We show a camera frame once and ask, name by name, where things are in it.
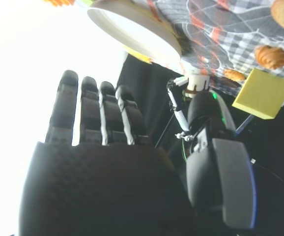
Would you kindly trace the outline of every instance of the robotic hand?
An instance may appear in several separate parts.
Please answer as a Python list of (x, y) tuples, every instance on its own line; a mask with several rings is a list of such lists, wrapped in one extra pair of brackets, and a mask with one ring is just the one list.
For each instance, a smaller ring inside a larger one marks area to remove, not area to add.
[(115, 92), (104, 82), (97, 89), (85, 77), (81, 90), (80, 144), (72, 147), (78, 76), (66, 71), (46, 141), (31, 160), (20, 236), (204, 235), (197, 219), (207, 212), (221, 212), (229, 228), (253, 227), (248, 155), (232, 138), (230, 121), (222, 122), (213, 93), (198, 93), (190, 104), (187, 193), (165, 153), (150, 143), (126, 87)]

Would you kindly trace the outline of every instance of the yellow box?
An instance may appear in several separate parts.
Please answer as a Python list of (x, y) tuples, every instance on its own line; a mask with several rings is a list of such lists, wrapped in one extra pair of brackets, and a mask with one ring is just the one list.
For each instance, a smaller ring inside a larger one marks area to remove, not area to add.
[(233, 107), (262, 119), (274, 119), (284, 102), (284, 78), (253, 69)]

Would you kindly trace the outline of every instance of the white plate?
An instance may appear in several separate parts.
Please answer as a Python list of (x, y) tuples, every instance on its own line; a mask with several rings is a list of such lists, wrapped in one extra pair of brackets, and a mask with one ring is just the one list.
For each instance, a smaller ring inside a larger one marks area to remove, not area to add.
[(162, 62), (178, 62), (181, 47), (167, 27), (127, 0), (98, 0), (87, 11), (103, 31), (127, 47)]

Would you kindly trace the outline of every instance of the checkered tablecloth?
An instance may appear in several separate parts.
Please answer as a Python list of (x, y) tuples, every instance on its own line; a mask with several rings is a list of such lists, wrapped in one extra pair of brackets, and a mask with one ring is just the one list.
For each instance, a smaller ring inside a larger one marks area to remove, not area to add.
[(284, 49), (284, 29), (271, 16), (274, 0), (133, 0), (164, 17), (175, 30), (183, 49), (182, 62), (165, 67), (180, 73), (214, 75), (211, 85), (237, 95), (241, 85), (225, 83), (224, 70), (247, 77), (253, 68), (284, 77), (284, 67), (266, 70), (255, 59), (262, 45)]

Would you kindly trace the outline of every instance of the white background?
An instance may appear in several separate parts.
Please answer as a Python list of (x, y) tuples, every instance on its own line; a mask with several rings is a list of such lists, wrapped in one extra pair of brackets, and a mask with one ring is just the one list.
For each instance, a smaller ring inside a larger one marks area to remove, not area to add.
[(115, 86), (124, 58), (122, 46), (86, 9), (0, 0), (0, 236), (17, 232), (28, 164), (36, 142), (45, 139), (63, 72), (76, 71), (79, 84), (88, 75)]

